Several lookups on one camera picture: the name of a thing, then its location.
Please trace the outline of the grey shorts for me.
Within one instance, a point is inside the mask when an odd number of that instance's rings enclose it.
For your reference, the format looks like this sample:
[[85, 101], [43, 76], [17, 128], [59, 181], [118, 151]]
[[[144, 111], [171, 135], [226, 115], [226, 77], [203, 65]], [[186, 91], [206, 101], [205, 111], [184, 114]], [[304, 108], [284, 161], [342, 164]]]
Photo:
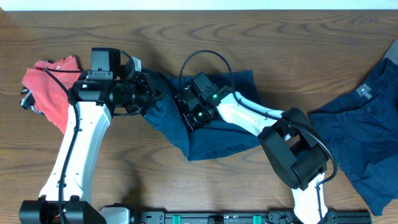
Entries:
[[398, 40], [393, 41], [383, 58], [388, 58], [394, 64], [398, 65]]

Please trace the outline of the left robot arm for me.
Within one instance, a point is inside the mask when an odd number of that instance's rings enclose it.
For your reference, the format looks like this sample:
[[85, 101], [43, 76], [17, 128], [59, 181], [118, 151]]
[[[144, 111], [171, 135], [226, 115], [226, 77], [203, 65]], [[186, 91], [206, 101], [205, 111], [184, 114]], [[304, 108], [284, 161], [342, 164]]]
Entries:
[[139, 214], [115, 203], [101, 210], [92, 206], [93, 176], [104, 134], [124, 108], [126, 116], [144, 114], [161, 96], [140, 60], [123, 50], [94, 47], [91, 68], [77, 71], [78, 79], [67, 88], [44, 72], [68, 98], [68, 123], [62, 144], [46, 184], [37, 200], [23, 201], [21, 223], [139, 223]]

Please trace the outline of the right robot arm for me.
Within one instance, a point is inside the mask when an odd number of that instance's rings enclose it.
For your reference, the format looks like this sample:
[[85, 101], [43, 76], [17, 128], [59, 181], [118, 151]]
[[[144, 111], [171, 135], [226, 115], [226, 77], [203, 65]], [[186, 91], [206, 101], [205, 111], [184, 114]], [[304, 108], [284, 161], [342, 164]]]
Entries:
[[331, 156], [302, 111], [266, 108], [245, 98], [235, 85], [219, 87], [203, 72], [178, 81], [177, 104], [190, 131], [220, 120], [257, 137], [274, 172], [292, 189], [298, 220], [326, 222], [322, 185]]

